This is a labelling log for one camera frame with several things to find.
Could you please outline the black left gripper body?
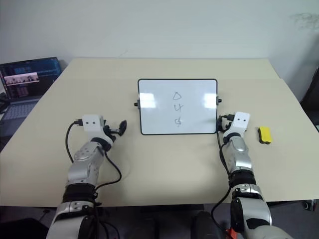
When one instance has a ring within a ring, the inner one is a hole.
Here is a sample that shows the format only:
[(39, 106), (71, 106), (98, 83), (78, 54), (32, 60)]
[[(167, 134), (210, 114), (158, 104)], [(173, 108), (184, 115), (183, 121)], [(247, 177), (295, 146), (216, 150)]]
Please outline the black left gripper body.
[(109, 125), (107, 125), (107, 121), (103, 120), (104, 126), (103, 126), (103, 132), (104, 134), (109, 137), (111, 140), (116, 140), (116, 134), (119, 134), (118, 129), (111, 129)]

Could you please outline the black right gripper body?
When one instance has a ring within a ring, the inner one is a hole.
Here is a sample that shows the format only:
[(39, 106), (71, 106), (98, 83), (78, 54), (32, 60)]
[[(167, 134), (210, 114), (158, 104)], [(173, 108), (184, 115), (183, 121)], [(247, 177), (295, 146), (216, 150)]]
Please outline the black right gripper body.
[(221, 132), (226, 132), (227, 130), (229, 130), (232, 123), (233, 123), (232, 120), (222, 119), (221, 120)]

